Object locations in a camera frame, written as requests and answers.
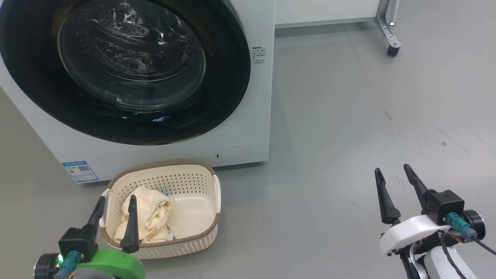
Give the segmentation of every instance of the towel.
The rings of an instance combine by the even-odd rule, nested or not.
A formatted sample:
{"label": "towel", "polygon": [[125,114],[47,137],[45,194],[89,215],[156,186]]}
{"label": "towel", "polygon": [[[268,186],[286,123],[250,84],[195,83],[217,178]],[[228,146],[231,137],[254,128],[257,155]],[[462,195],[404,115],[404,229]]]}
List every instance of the towel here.
{"label": "towel", "polygon": [[154,243],[173,240],[174,236],[169,226],[165,224],[167,218],[171,216],[176,203],[157,190],[150,190],[146,187],[139,187],[134,190],[124,201],[122,211],[122,224],[117,227],[114,240],[120,243],[124,238],[129,220],[129,200],[131,195],[136,196],[136,208],[138,211],[138,232],[141,243]]}

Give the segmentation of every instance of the sticker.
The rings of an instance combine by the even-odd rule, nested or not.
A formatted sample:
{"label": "sticker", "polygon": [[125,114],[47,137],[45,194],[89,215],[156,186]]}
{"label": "sticker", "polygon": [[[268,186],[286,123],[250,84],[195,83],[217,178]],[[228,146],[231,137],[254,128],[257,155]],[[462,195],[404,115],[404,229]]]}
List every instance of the sticker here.
{"label": "sticker", "polygon": [[251,64],[252,65],[264,64],[266,55],[267,52],[265,51],[265,48],[262,47],[251,48]]}
{"label": "sticker", "polygon": [[99,180],[86,161],[62,163],[62,166],[72,176],[76,183]]}

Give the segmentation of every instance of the wire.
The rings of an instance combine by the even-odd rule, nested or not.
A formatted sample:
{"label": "wire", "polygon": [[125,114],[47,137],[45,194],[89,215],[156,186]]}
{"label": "wire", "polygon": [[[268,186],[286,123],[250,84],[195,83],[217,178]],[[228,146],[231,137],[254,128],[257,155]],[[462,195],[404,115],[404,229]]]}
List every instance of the wire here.
{"label": "wire", "polygon": [[446,247],[446,240],[444,239],[445,236],[446,236],[446,232],[443,231],[442,234],[441,234],[441,247],[442,247],[442,251],[444,252],[444,254],[446,255],[446,257],[448,258],[449,264],[451,264],[451,266],[455,269],[455,271],[458,274],[458,276],[460,276],[461,279],[467,279],[463,275],[463,273],[459,270],[459,268],[456,266],[455,262],[453,261],[453,259],[449,255],[448,248]]}
{"label": "wire", "polygon": [[491,249],[489,246],[487,246],[486,244],[482,243],[479,239],[477,239],[476,236],[472,236],[472,239],[477,242],[477,244],[481,245],[482,248],[488,250],[489,252],[493,253],[494,255],[496,255],[496,251]]}
{"label": "wire", "polygon": [[467,243],[467,240],[461,236],[455,236],[455,235],[452,235],[451,236],[454,240],[458,241],[458,244],[464,244],[464,243]]}

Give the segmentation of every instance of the basket rim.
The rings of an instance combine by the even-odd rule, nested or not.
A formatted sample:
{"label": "basket rim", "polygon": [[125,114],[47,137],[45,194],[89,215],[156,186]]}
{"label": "basket rim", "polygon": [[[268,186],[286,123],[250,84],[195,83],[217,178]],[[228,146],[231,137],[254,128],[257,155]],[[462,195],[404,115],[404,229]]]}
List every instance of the basket rim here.
{"label": "basket rim", "polygon": [[[210,171],[210,173],[212,174],[212,176],[216,175],[214,169],[211,166],[209,166],[203,162],[199,162],[199,161],[164,162],[164,163],[151,164],[151,165],[146,165],[146,166],[142,166],[142,167],[136,167],[136,168],[131,168],[131,169],[125,170],[125,171],[121,172],[120,174],[118,174],[116,177],[114,177],[110,181],[109,185],[107,186],[107,189],[111,190],[112,187],[114,186],[114,184],[117,182],[117,180],[119,180],[122,176],[124,176],[126,174],[130,174],[130,173],[142,171],[142,170],[147,170],[147,169],[159,168],[159,167],[170,167],[170,166],[181,166],[181,165],[199,165],[199,166],[202,166],[202,167],[208,169]],[[214,218],[212,225],[210,225],[210,227],[208,229],[206,229],[204,232],[199,233],[197,235],[193,235],[193,236],[189,236],[189,237],[185,237],[185,238],[180,238],[180,239],[172,240],[172,241],[139,244],[139,247],[140,247],[140,249],[141,248],[164,247],[164,246],[169,246],[169,245],[174,245],[174,244],[185,243],[188,241],[192,241],[192,240],[196,240],[196,239],[205,237],[210,232],[212,232],[212,230],[217,226],[217,224],[219,223],[219,219],[220,219],[220,213],[215,214],[215,218]],[[102,228],[100,228],[100,231],[102,233],[103,238],[105,239],[105,241],[108,244],[110,244],[113,247],[120,247],[121,246],[120,243],[117,243],[115,240],[113,240],[108,235],[107,228],[102,227]]]}

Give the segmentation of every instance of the white cabinet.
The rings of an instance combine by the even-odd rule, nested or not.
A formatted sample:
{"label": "white cabinet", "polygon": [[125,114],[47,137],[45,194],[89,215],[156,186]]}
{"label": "white cabinet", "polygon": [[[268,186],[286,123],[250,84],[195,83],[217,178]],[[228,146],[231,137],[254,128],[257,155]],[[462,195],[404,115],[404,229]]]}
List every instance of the white cabinet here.
{"label": "white cabinet", "polygon": [[277,0],[276,26],[372,20],[379,0]]}

